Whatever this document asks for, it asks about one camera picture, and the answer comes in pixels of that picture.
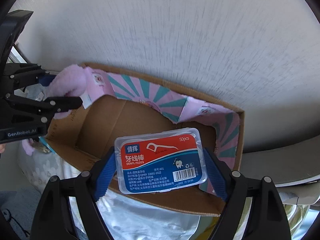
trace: product label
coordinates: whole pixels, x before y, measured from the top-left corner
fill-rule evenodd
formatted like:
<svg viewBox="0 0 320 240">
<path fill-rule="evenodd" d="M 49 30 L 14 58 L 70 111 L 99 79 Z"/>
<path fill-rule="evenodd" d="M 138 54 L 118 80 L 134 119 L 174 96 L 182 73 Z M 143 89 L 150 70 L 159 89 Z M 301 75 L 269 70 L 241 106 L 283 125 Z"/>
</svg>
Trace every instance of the product label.
<svg viewBox="0 0 320 240">
<path fill-rule="evenodd" d="M 196 140 L 190 134 L 124 144 L 121 161 L 132 193 L 181 187 L 202 177 Z"/>
</svg>

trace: textured wall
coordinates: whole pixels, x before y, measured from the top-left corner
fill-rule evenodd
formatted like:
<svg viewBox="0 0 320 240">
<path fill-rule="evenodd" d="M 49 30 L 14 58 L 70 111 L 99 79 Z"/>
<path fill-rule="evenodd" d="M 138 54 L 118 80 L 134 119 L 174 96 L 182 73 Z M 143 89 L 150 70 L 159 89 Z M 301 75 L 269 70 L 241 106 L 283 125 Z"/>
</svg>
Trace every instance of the textured wall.
<svg viewBox="0 0 320 240">
<path fill-rule="evenodd" d="M 214 95 L 246 111 L 246 151 L 320 133 L 320 25 L 304 0 L 18 0 L 13 9 L 35 11 L 18 40 L 32 62 L 110 63 Z"/>
</svg>

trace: dental floss box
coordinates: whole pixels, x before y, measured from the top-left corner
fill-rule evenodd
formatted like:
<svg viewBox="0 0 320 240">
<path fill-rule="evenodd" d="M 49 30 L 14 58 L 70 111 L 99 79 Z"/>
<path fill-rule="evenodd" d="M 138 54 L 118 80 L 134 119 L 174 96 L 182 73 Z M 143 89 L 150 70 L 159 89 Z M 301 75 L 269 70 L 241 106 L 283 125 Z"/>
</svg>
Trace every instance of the dental floss box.
<svg viewBox="0 0 320 240">
<path fill-rule="evenodd" d="M 119 189 L 124 194 L 166 192 L 207 179 L 196 128 L 119 137 L 115 156 Z"/>
</svg>

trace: pink fluffy cloth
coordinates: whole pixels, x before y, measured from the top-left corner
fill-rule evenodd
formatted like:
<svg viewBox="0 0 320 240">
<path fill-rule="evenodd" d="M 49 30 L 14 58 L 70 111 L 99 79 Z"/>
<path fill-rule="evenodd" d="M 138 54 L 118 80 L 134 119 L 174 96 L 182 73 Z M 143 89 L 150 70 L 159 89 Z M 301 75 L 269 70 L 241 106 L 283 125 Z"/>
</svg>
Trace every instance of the pink fluffy cloth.
<svg viewBox="0 0 320 240">
<path fill-rule="evenodd" d="M 87 79 L 84 69 L 78 65 L 71 65 L 62 70 L 50 83 L 46 90 L 46 97 L 79 97 L 87 88 Z M 56 113 L 54 119 L 67 117 L 71 110 L 65 113 Z M 22 147 L 26 154 L 32 155 L 35 149 L 32 147 L 33 140 L 25 139 Z"/>
</svg>

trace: corrugated cardboard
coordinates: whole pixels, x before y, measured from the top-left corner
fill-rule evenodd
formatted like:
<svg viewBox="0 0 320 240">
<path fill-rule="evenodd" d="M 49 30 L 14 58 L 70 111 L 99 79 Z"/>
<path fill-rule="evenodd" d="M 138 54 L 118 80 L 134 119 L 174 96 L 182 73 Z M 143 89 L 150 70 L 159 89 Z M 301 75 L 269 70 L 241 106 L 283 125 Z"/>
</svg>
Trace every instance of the corrugated cardboard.
<svg viewBox="0 0 320 240">
<path fill-rule="evenodd" d="M 220 104 L 237 112 L 241 121 L 235 169 L 239 169 L 244 133 L 244 112 L 241 109 L 204 93 L 146 74 L 95 63 L 87 63 L 84 66 L 142 78 L 167 87 L 177 93 Z M 49 145 L 64 160 L 80 171 L 84 171 L 90 170 L 92 165 L 113 145 L 117 137 L 157 133 L 183 127 L 197 128 L 200 132 L 203 147 L 209 147 L 214 150 L 215 129 L 213 127 L 197 122 L 173 124 L 169 119 L 148 106 L 132 101 L 119 100 L 111 96 L 104 96 L 98 99 L 86 110 L 83 107 L 74 110 L 65 119 L 53 120 L 46 139 Z M 120 193 L 116 178 L 111 181 L 109 189 Z M 220 198 L 201 191 L 198 186 L 165 193 L 126 196 L 170 210 L 205 216 L 219 216 L 224 207 L 224 202 Z"/>
</svg>

